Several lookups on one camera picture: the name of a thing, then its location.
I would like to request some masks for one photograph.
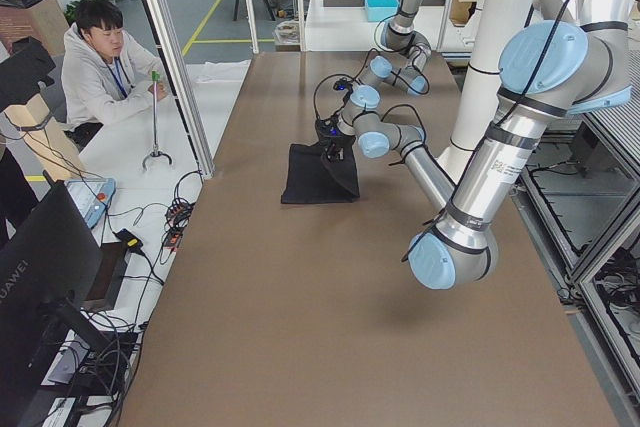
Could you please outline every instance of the black cloth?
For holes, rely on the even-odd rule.
[[[82,150],[87,146],[87,144],[91,141],[91,139],[93,139],[93,137],[101,128],[101,123],[88,122],[86,124],[80,124],[73,130],[73,132],[66,131],[65,134],[67,137],[73,140],[73,142],[78,146],[80,150]]]
[[[291,144],[287,186],[283,204],[329,204],[354,202],[360,197],[358,171],[351,147],[343,149],[343,160],[330,162],[325,147]]]
[[[9,240],[7,220],[17,229],[36,205],[36,194],[15,157],[6,149],[0,159],[0,248]]]

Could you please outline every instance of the folded black fabric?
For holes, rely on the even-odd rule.
[[[354,202],[360,197],[358,171],[351,147],[343,159],[329,161],[324,145],[291,144],[287,186],[283,204],[331,204]]]

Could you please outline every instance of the person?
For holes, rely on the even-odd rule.
[[[64,34],[62,88],[67,135],[85,147],[102,125],[112,125],[153,103],[153,86],[135,88],[135,73],[164,72],[160,59],[123,29],[122,12],[106,0],[81,0]],[[157,85],[158,101],[167,96]]]
[[[0,133],[0,249],[9,241],[7,220],[17,229],[37,204],[36,194]]]

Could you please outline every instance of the blue and white device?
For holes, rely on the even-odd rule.
[[[107,210],[116,191],[115,179],[69,179],[65,185],[90,229]]]

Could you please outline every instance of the black hair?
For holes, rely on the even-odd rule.
[[[76,7],[76,25],[83,30],[98,27],[104,30],[122,28],[122,12],[108,0],[81,0]]]

